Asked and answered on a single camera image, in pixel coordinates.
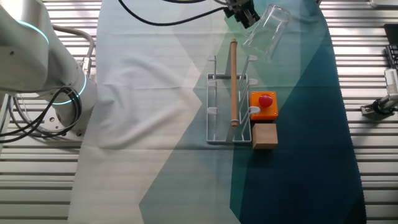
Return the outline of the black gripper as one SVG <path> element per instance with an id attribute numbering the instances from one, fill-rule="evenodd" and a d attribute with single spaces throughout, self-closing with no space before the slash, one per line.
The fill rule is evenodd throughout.
<path id="1" fill-rule="evenodd" d="M 232 10 L 235 12 L 236 21 L 240 22 L 245 29 L 259 20 L 259 16 L 254 10 L 253 0 L 235 0 L 232 3 Z"/>

